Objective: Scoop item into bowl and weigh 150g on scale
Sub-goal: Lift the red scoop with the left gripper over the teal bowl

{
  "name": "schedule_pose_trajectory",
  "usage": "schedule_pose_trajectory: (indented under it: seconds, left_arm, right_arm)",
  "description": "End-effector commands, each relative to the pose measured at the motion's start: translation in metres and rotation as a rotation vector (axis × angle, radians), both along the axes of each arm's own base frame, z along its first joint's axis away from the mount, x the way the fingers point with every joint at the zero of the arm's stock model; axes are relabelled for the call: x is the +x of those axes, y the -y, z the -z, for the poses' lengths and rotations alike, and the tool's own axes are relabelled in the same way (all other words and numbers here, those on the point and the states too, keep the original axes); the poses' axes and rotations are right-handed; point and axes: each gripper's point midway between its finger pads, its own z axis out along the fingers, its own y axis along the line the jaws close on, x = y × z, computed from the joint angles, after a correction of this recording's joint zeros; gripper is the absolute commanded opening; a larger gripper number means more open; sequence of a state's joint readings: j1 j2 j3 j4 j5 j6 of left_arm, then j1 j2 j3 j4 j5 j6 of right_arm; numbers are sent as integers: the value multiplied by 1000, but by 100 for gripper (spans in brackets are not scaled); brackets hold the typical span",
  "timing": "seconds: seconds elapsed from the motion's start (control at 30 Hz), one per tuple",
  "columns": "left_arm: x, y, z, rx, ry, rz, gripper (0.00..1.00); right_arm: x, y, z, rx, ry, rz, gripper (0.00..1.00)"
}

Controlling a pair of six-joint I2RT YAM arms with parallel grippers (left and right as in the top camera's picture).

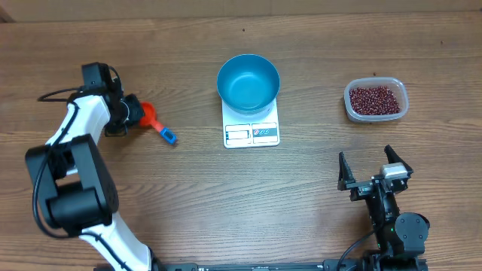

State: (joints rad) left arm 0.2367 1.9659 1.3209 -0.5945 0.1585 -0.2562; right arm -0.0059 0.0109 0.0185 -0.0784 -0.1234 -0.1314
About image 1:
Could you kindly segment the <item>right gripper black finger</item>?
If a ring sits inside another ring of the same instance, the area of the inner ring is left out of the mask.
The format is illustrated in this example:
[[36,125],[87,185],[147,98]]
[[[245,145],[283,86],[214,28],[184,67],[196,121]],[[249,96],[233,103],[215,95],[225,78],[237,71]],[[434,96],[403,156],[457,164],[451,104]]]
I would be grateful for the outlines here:
[[340,191],[353,189],[356,179],[353,176],[343,152],[339,153],[339,167],[340,170],[337,189]]
[[402,163],[407,170],[407,173],[413,174],[413,169],[396,154],[390,145],[385,146],[384,152],[389,163]]

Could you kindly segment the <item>orange measuring scoop blue handle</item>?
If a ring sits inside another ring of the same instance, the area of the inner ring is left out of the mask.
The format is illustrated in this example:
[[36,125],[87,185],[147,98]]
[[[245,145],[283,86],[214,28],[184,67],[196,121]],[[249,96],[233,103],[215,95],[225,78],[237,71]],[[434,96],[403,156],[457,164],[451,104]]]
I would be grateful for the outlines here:
[[141,106],[144,116],[140,119],[139,125],[155,129],[167,143],[174,145],[177,142],[176,135],[157,120],[157,112],[154,106],[150,102],[141,102]]

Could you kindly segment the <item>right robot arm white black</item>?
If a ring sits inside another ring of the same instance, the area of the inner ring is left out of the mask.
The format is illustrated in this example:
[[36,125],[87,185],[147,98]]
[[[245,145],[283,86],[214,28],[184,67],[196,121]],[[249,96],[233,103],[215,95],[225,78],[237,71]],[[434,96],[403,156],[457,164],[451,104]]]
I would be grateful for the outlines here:
[[[337,189],[348,190],[350,200],[363,200],[368,207],[372,231],[353,243],[336,261],[337,270],[361,271],[427,271],[425,241],[429,235],[429,220],[418,213],[401,213],[395,195],[407,189],[413,169],[387,145],[384,148],[388,163],[368,181],[356,181],[343,153],[339,153]],[[366,251],[359,259],[347,255],[360,243],[374,236],[377,249]]]

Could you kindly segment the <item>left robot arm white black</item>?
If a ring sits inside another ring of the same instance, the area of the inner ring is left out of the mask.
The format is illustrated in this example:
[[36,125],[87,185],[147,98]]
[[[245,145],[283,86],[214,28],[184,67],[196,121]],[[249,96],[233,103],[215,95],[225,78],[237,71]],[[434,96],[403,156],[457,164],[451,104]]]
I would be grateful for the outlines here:
[[162,270],[120,216],[117,189],[97,148],[101,136],[125,136],[137,125],[142,106],[135,95],[124,95],[113,67],[94,62],[81,70],[84,83],[68,90],[59,129],[26,152],[35,222],[47,236],[88,242],[109,270]]

